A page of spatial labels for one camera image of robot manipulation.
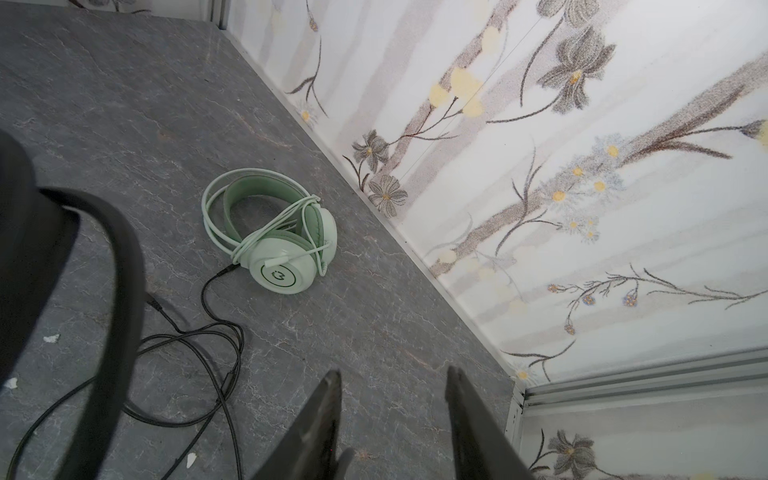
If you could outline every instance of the green headphones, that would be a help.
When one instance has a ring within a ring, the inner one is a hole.
[[[248,175],[210,194],[220,180],[243,173]],[[221,194],[226,233],[214,225],[209,215],[210,206]],[[267,225],[243,238],[235,230],[230,212],[235,203],[253,195],[279,198],[290,205]],[[319,202],[319,197],[310,195],[285,175],[261,168],[240,168],[210,182],[203,192],[201,206],[208,236],[230,255],[232,263],[246,267],[268,290],[291,294],[309,288],[318,272],[325,276],[336,255],[336,221]]]

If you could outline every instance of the circular logo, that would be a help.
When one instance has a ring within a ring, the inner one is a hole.
[[[269,269],[264,269],[264,265],[262,265],[261,276],[275,286],[287,288],[296,285],[296,275],[283,265],[276,265]]]

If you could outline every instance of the coiled black cable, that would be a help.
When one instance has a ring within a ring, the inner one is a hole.
[[[235,389],[235,385],[237,384],[237,379],[240,376],[241,357],[242,357],[244,343],[245,343],[243,327],[238,323],[222,319],[219,316],[215,315],[210,310],[205,300],[205,291],[208,288],[208,286],[211,284],[211,282],[235,270],[236,268],[237,268],[237,265],[229,265],[227,268],[221,270],[219,273],[212,276],[203,285],[203,288],[200,290],[200,303],[202,304],[203,309],[205,310],[205,313],[213,320],[213,322],[208,323],[207,325],[197,329],[188,330],[188,331],[180,329],[179,326],[176,324],[176,322],[174,322],[174,320],[165,312],[162,305],[160,305],[160,303],[152,295],[147,293],[147,298],[146,298],[147,304],[150,305],[152,308],[154,308],[156,311],[158,311],[159,314],[161,314],[163,318],[165,318],[166,321],[169,322],[169,324],[173,327],[173,329],[177,332],[177,334],[158,333],[158,334],[150,335],[143,338],[141,340],[141,345],[144,345],[145,343],[151,343],[155,340],[160,340],[160,341],[157,341],[156,343],[152,343],[151,345],[144,347],[143,349],[140,349],[138,351],[137,356],[144,355],[145,353],[149,353],[155,349],[158,349],[162,346],[166,346],[173,342],[180,342],[183,345],[185,345],[188,349],[190,349],[192,353],[194,353],[195,356],[197,356],[197,358],[203,364],[203,367],[208,373],[208,376],[210,377],[211,382],[214,384],[214,388],[216,389],[216,394],[217,394],[217,401],[211,410],[204,413],[203,415],[200,415],[199,417],[196,417],[195,419],[185,420],[182,422],[168,422],[167,420],[155,419],[150,416],[136,412],[134,409],[132,409],[128,405],[127,402],[123,404],[122,411],[126,415],[129,415],[131,418],[136,419],[139,422],[147,423],[149,425],[155,425],[155,426],[166,427],[166,428],[181,428],[181,427],[196,425],[201,422],[203,423],[202,427],[194,436],[194,438],[189,443],[189,445],[187,445],[184,452],[182,452],[182,454],[179,455],[178,458],[176,458],[173,465],[165,472],[161,480],[167,480],[173,474],[176,468],[182,463],[184,458],[187,456],[190,450],[192,450],[192,448],[197,443],[197,440],[199,440],[200,437],[203,435],[203,433],[205,432],[205,429],[208,427],[210,422],[214,419],[214,416],[219,411],[219,409],[222,409],[224,411],[224,416],[227,418],[227,424],[230,429],[230,434],[232,435],[232,444],[234,447],[235,463],[237,467],[237,478],[238,480],[243,480],[243,465],[240,459],[240,447],[237,443],[237,435],[235,433],[235,428],[232,422],[230,411],[227,408],[227,400],[232,395],[232,392]],[[230,334],[222,333],[218,330],[213,329],[216,326],[225,326],[226,328],[232,330],[234,334],[234,339]],[[235,352],[235,355],[236,355],[235,362],[232,365],[232,368],[229,370],[229,372],[224,376],[224,379],[222,380],[221,384],[219,384],[219,382],[217,381],[216,375],[214,374],[211,364],[203,356],[200,350],[200,347],[195,346],[193,343],[188,341],[190,338],[193,338],[195,336],[201,336],[201,335],[217,336],[217,337],[223,338],[232,346]],[[48,409],[45,410],[45,412],[43,412],[43,414],[40,415],[40,417],[37,420],[35,420],[35,423],[32,424],[29,430],[27,430],[27,432],[22,437],[22,440],[19,442],[13,456],[11,457],[10,464],[8,465],[8,472],[5,476],[6,480],[13,480],[14,478],[16,478],[16,471],[18,469],[18,464],[21,461],[22,453],[24,452],[24,448],[29,443],[29,440],[31,439],[32,435],[35,433],[35,430],[59,406],[61,406],[64,402],[69,400],[72,396],[80,392],[82,389],[92,384],[94,379],[95,377],[91,377],[90,379],[76,386],[71,391],[67,392],[59,400],[54,402],[53,405],[48,407]]]

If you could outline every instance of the black curved object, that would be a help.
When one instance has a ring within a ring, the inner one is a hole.
[[[31,161],[0,131],[0,371],[5,379],[61,275],[90,214],[112,245],[115,286],[104,355],[57,480],[96,478],[125,400],[144,321],[144,258],[125,217],[104,200],[69,189],[37,190]],[[10,465],[15,474],[18,463]]]

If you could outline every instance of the gray marble surface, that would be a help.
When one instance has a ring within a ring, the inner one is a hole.
[[[203,281],[228,264],[207,239],[200,194],[238,167],[278,170],[318,194],[339,226],[328,276],[281,296],[245,269],[214,285],[211,305],[247,329],[243,373],[230,400],[250,477],[322,375],[341,368],[342,446],[358,455],[347,478],[454,478],[448,364],[466,370],[503,425],[511,380],[403,253],[329,161],[212,24],[0,2],[0,128],[34,158],[38,183],[73,187],[116,205],[144,249],[148,288],[187,319],[206,322]],[[266,211],[237,209],[256,226]],[[0,470],[23,432],[95,370],[109,318],[113,266],[99,229],[85,221],[64,276],[0,389]],[[144,333],[166,332],[147,310]],[[57,343],[43,336],[61,334]],[[233,358],[201,340],[210,356]],[[214,402],[188,352],[142,357],[131,398],[168,419]],[[52,478],[78,420],[73,399],[39,430],[19,478]],[[122,418],[103,479],[159,478],[195,428],[159,429]],[[219,414],[172,478],[235,478]]]

